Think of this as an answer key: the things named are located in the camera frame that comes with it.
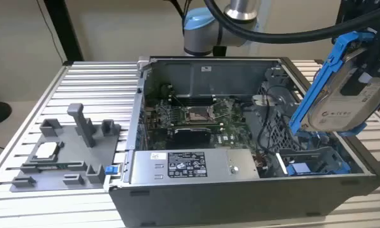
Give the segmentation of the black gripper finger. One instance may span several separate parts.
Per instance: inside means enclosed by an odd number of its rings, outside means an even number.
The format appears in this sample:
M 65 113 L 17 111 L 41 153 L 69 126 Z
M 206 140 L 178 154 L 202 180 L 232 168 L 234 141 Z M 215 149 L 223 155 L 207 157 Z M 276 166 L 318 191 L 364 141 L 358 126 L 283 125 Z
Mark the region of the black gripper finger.
M 366 87 L 366 83 L 360 82 L 359 78 L 367 70 L 368 63 L 368 49 L 359 48 L 346 57 L 344 66 L 347 66 L 347 81 L 342 87 L 342 95 L 359 95 Z

